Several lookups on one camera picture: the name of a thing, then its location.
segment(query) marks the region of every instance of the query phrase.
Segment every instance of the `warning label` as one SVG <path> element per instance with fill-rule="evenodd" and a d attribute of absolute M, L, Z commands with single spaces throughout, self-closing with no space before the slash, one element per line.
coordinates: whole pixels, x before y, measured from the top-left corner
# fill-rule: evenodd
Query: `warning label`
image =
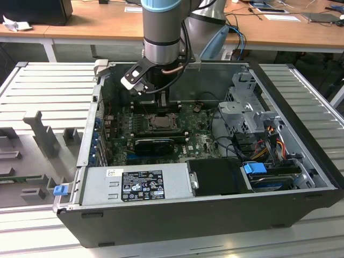
<path fill-rule="evenodd" d="M 162 171 L 122 173 L 121 199 L 123 202 L 165 199 Z"/>

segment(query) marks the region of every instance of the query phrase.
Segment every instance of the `motherboard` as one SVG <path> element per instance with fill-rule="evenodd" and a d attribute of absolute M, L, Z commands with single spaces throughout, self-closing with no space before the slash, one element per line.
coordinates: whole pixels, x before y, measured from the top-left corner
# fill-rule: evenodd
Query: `motherboard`
<path fill-rule="evenodd" d="M 109 121 L 111 166 L 179 163 L 220 157 L 210 135 L 211 112 L 196 103 L 180 104 L 176 112 L 156 114 L 121 107 Z"/>

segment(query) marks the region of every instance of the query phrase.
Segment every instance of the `blue latch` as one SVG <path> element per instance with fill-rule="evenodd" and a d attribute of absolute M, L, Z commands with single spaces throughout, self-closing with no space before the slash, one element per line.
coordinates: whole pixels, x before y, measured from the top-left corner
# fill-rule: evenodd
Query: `blue latch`
<path fill-rule="evenodd" d="M 54 188 L 54 196 L 68 195 L 68 186 L 67 185 L 57 185 Z"/>
<path fill-rule="evenodd" d="M 267 173 L 267 169 L 263 163 L 248 163 L 243 168 L 246 174 Z"/>

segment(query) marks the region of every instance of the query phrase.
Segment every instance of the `desk leg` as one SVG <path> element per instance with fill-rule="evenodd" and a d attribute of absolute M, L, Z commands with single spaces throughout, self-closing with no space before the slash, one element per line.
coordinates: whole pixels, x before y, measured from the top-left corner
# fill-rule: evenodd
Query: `desk leg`
<path fill-rule="evenodd" d="M 342 88 L 338 91 L 338 93 L 333 97 L 331 100 L 330 104 L 334 107 L 337 108 L 337 106 L 343 101 L 344 99 L 344 85 Z"/>
<path fill-rule="evenodd" d="M 56 48 L 52 39 L 42 39 L 41 44 L 44 46 L 49 62 L 57 62 Z"/>
<path fill-rule="evenodd" d="M 91 53 L 92 53 L 92 57 L 93 58 L 97 58 L 98 55 L 97 55 L 97 49 L 96 49 L 96 46 L 95 45 L 90 45 L 91 47 Z"/>

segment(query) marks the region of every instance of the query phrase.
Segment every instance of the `blue cable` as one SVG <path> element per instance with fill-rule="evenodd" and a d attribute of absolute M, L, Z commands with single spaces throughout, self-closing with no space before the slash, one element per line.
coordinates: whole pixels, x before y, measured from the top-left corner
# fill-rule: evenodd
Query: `blue cable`
<path fill-rule="evenodd" d="M 242 56 L 242 52 L 243 52 L 243 46 L 244 46 L 244 41 L 243 41 L 242 33 L 240 31 L 238 31 L 236 28 L 232 27 L 232 26 L 229 26 L 229 28 L 234 30 L 239 35 L 239 37 L 240 37 L 240 40 L 241 40 L 241 50 L 240 50 L 240 55 L 239 55 L 239 58 L 238 58 L 238 60 L 240 60 L 241 56 Z"/>

